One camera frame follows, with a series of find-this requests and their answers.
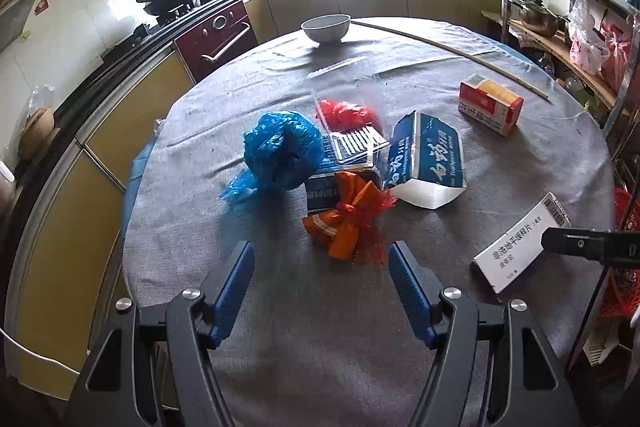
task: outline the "blue box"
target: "blue box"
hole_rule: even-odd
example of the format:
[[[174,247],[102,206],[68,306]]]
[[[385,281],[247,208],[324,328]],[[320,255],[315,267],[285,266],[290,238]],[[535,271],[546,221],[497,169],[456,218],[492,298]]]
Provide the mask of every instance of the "blue box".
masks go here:
[[[458,131],[419,111],[394,127],[384,188],[408,203],[438,208],[466,189]]]
[[[374,152],[366,158],[361,158],[352,163],[338,165],[335,161],[334,150],[331,147],[328,135],[322,135],[324,143],[324,160],[318,170],[306,182],[306,211],[307,214],[324,212],[340,201],[340,192],[335,182],[335,173],[339,171],[355,172],[366,181],[373,181],[377,187],[381,187],[380,160],[381,155]]]

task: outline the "toothpaste box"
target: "toothpaste box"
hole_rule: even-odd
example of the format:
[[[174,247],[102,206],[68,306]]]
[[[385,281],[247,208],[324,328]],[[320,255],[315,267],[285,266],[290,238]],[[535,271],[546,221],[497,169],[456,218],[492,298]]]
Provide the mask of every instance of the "toothpaste box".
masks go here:
[[[466,189],[458,131],[419,111],[394,127],[384,188],[424,208],[438,208]]]
[[[460,84],[458,110],[507,136],[518,121],[523,97],[474,73]]]
[[[340,192],[335,182],[335,173],[338,171],[355,172],[366,181],[373,181],[377,187],[382,185],[380,177],[380,152],[371,152],[368,155],[344,165],[338,165],[335,160],[334,150],[328,135],[322,135],[324,144],[324,159],[318,170],[305,181],[306,213],[317,214],[324,212],[340,201]]]

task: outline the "oven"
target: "oven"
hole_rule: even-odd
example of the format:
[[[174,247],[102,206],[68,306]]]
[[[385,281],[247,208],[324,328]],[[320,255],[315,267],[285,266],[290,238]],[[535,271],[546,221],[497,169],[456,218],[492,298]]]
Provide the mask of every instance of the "oven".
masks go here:
[[[242,1],[216,12],[175,39],[182,61],[196,83],[257,45]]]

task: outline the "red and white box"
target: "red and white box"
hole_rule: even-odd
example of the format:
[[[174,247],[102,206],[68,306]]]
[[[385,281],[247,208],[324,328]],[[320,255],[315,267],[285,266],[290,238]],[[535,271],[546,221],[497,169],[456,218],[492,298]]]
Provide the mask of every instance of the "red and white box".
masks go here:
[[[458,110],[507,136],[518,121],[524,98],[474,73],[460,83]]]

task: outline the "wooden stick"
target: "wooden stick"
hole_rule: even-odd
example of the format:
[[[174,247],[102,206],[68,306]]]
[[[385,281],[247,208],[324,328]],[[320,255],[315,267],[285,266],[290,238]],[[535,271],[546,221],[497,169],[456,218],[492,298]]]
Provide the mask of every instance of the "wooden stick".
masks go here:
[[[396,30],[394,28],[385,28],[384,26],[377,26],[375,24],[370,24],[368,22],[351,20],[351,24],[357,24],[359,26],[366,26],[367,28],[373,28],[375,30],[382,30],[382,31],[385,31],[385,32],[389,32],[389,33],[394,33],[396,35],[400,35],[402,37],[407,37],[409,39],[415,39],[417,41],[424,42],[425,44],[431,44],[432,46],[436,46],[438,48],[441,48],[441,49],[446,50],[448,52],[451,52],[453,54],[460,55],[461,57],[468,58],[469,60],[474,61],[476,64],[480,64],[481,66],[484,66],[485,68],[489,68],[490,70],[495,71],[496,73],[503,74],[507,78],[510,78],[511,80],[513,80],[513,82],[516,82],[516,83],[520,84],[521,86],[526,87],[527,89],[529,89],[530,91],[533,91],[536,95],[541,96],[545,100],[549,99],[548,94],[546,92],[542,91],[541,89],[538,89],[536,86],[533,86],[532,84],[529,84],[526,80],[522,80],[519,76],[515,76],[514,74],[510,73],[509,71],[505,71],[502,68],[499,68],[498,66],[495,66],[494,64],[492,64],[490,62],[487,62],[486,60],[482,60],[482,58],[478,58],[478,57],[476,57],[474,55],[471,55],[471,54],[469,54],[467,52],[464,52],[464,51],[459,50],[457,48],[453,48],[452,46],[447,46],[446,44],[443,44],[442,42],[432,41],[431,39],[428,39],[427,37],[421,37],[421,36],[418,36],[418,35],[412,35],[411,33],[405,33],[403,31]]]

